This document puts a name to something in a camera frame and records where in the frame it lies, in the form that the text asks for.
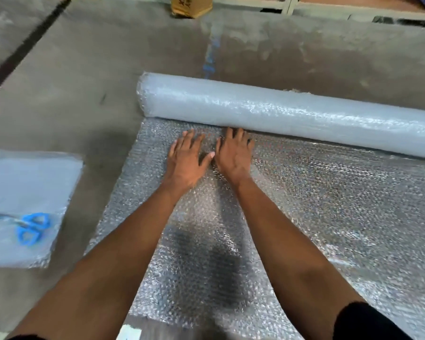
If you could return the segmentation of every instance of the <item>plastic wrap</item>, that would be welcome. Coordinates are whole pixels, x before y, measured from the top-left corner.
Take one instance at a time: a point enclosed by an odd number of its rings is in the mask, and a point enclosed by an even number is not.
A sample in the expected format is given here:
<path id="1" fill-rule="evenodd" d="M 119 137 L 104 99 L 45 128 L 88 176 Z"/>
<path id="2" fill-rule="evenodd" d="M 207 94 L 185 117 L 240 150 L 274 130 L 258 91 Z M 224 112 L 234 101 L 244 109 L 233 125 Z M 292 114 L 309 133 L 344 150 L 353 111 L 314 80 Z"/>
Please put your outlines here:
<path id="1" fill-rule="evenodd" d="M 425 111 L 163 74 L 143 74 L 146 116 L 243 127 L 425 158 Z"/>
<path id="2" fill-rule="evenodd" d="M 0 219 L 0 267 L 49 264 L 82 166 L 82 160 L 64 153 L 0 151 L 0 213 L 21 218 L 44 212 L 50 218 L 50 227 L 31 246 L 18 242 L 14 221 Z"/>
<path id="3" fill-rule="evenodd" d="M 158 187 L 191 127 L 202 152 L 221 129 L 148 118 L 88 250 Z M 425 160 L 252 134 L 251 174 L 372 305 L 425 339 Z M 176 205 L 130 314 L 261 339 L 300 339 L 269 283 L 227 182 L 211 167 Z"/>

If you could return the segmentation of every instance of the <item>blue scissors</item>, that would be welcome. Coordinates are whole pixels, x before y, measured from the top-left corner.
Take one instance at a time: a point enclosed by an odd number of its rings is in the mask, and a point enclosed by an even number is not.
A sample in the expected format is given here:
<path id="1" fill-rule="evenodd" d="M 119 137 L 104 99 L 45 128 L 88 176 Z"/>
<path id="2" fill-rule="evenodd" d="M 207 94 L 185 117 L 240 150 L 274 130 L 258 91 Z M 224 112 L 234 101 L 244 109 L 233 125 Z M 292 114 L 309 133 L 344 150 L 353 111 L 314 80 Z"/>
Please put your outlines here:
<path id="1" fill-rule="evenodd" d="M 17 224 L 17 240 L 23 246 L 34 245 L 41 239 L 44 230 L 50 227 L 50 215 L 43 212 L 31 213 L 21 218 L 0 213 L 0 219 L 10 219 Z"/>

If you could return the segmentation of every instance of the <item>bubble wrap sheet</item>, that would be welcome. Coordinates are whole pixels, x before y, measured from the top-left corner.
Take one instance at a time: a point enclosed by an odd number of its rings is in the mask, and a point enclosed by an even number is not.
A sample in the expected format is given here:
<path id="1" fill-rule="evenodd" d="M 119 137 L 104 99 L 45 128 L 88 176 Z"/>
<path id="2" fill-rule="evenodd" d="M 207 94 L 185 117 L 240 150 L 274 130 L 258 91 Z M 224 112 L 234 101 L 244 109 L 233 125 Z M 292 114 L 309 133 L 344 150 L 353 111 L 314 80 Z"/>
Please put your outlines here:
<path id="1" fill-rule="evenodd" d="M 157 188 L 170 144 L 193 127 L 146 119 L 89 249 Z M 425 160 L 252 134 L 252 176 L 371 304 L 425 339 Z M 176 206 L 130 314 L 182 327 L 214 321 L 260 339 L 298 339 L 269 283 L 238 202 L 211 168 Z"/>

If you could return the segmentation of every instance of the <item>left hand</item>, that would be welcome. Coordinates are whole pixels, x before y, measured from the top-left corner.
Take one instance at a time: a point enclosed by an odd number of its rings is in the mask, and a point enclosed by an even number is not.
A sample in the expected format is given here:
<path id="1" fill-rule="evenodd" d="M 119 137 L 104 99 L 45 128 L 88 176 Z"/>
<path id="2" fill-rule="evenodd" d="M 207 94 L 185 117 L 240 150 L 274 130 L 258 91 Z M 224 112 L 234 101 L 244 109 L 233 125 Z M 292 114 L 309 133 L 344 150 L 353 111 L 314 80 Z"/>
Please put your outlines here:
<path id="1" fill-rule="evenodd" d="M 184 131 L 170 147 L 167 158 L 167 172 L 162 181 L 163 186 L 173 189 L 178 198 L 193 188 L 197 181 L 204 176 L 215 152 L 210 152 L 198 163 L 200 146 L 205 135 L 193 139 L 195 131 Z"/>

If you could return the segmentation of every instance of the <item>hand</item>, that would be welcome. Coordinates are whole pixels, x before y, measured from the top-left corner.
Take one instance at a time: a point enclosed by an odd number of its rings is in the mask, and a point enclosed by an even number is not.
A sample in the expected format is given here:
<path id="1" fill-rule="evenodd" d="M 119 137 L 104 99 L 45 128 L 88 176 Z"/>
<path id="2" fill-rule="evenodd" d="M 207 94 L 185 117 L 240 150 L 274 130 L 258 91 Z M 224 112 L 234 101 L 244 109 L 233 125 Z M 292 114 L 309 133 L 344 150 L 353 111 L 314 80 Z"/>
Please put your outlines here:
<path id="1" fill-rule="evenodd" d="M 255 141 L 249 141 L 249 133 L 238 129 L 227 129 L 225 139 L 219 137 L 216 144 L 216 164 L 232 187 L 237 187 L 243 179 L 250 178 L 250 162 Z"/>
<path id="2" fill-rule="evenodd" d="M 200 146 L 205 135 L 201 134 L 195 140 L 195 131 L 192 129 L 178 138 L 170 147 L 167 158 L 167 172 L 161 186 L 174 192 L 177 199 L 181 198 L 188 190 L 193 188 L 197 181 L 204 176 L 206 168 L 212 161 L 215 153 L 211 152 L 198 164 Z"/>

